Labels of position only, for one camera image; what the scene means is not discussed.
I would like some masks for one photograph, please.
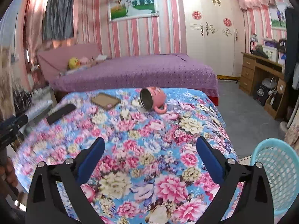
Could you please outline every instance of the mug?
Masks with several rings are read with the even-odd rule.
[[[146,110],[155,110],[158,114],[167,111],[166,94],[159,87],[145,87],[140,91],[140,102]]]

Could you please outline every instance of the laundry basket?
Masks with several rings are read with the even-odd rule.
[[[270,138],[255,148],[250,165],[257,161],[264,165],[269,180],[274,215],[285,213],[299,193],[299,158],[297,153],[282,140]]]

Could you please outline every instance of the metal screw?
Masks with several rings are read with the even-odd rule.
[[[262,167],[263,167],[263,164],[262,164],[261,162],[259,162],[259,161],[256,162],[255,165],[256,165],[258,168],[262,168]]]
[[[65,160],[66,164],[72,164],[74,162],[73,158],[68,158],[67,160]]]
[[[39,162],[39,163],[38,163],[38,165],[37,165],[37,166],[38,166],[38,167],[43,167],[43,166],[44,166],[44,164],[45,164],[45,162],[44,162],[44,161],[41,161],[41,162]]]
[[[229,159],[227,159],[227,162],[231,165],[234,165],[236,163],[236,160],[233,158],[229,158]]]

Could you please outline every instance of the blue floral fabric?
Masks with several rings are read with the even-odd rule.
[[[140,89],[68,94],[57,108],[73,103],[76,110],[51,126],[42,120],[19,148],[13,161],[20,183],[28,190],[40,161],[60,164],[102,137],[104,155],[81,188],[106,224],[195,223],[219,189],[196,151],[197,137],[203,135],[226,158],[237,156],[220,113],[204,93],[163,90],[168,111],[162,115],[141,107]],[[91,103],[98,93],[121,103],[105,111]],[[68,214],[78,218],[61,183],[58,188]],[[223,218],[232,215],[241,188]]]

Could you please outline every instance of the striped wallpaper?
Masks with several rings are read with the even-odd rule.
[[[78,0],[78,43],[111,57],[186,53],[182,0],[158,0],[159,17],[108,22],[110,0]]]
[[[277,2],[288,3],[289,0],[275,0]],[[272,29],[270,22],[270,11],[267,6],[261,8],[248,9],[243,11],[245,22],[245,37],[246,37],[246,52],[250,51],[249,38],[254,33],[258,35],[259,43],[262,43],[262,38],[270,38],[279,40],[280,38],[286,38],[286,30]]]

